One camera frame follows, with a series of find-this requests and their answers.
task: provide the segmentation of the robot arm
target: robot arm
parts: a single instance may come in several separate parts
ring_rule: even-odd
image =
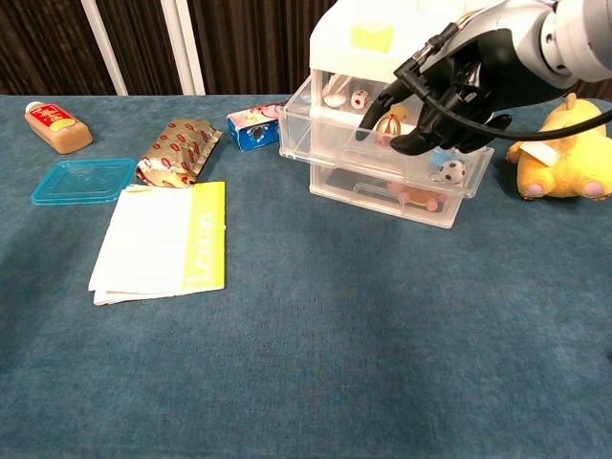
[[[360,127],[372,129],[393,103],[416,94],[424,101],[417,126],[391,146],[407,155],[436,146],[468,153],[496,133],[502,137],[512,118],[496,111],[561,97],[579,79],[611,78],[611,43],[612,0],[506,0],[429,40],[395,72],[398,80],[373,102]],[[531,140],[531,134],[504,138]]]

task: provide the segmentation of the black cable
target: black cable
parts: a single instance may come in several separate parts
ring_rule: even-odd
[[[455,121],[458,124],[461,124],[465,128],[477,132],[479,134],[484,134],[487,136],[497,137],[498,139],[506,139],[509,141],[523,141],[523,142],[544,142],[544,141],[553,141],[556,139],[561,139],[564,137],[574,136],[584,131],[588,131],[595,127],[601,126],[602,124],[606,124],[607,122],[612,121],[612,110],[602,113],[591,120],[583,121],[578,124],[574,124],[569,127],[564,127],[562,129],[556,129],[553,131],[540,131],[540,132],[509,132],[501,129],[494,129],[484,124],[480,124],[478,122],[474,122],[464,118],[456,113],[450,111],[442,105],[438,100],[433,98],[430,95],[426,95],[424,102],[431,105],[434,110],[440,113],[442,116]]]

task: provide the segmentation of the red label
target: red label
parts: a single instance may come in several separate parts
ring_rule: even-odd
[[[36,107],[31,110],[30,113],[47,127],[51,126],[57,120],[72,119],[72,117],[64,112],[61,108],[51,103]]]

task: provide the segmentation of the blue plastic lid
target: blue plastic lid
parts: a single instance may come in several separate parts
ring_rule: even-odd
[[[37,206],[110,203],[119,198],[134,176],[136,162],[77,160],[56,164],[32,194]]]

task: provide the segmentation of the white bottle cap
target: white bottle cap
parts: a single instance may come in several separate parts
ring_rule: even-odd
[[[34,107],[35,105],[38,105],[39,103],[42,103],[42,102],[30,102],[28,105],[26,105],[26,113],[29,113],[30,110],[32,110],[32,107]]]

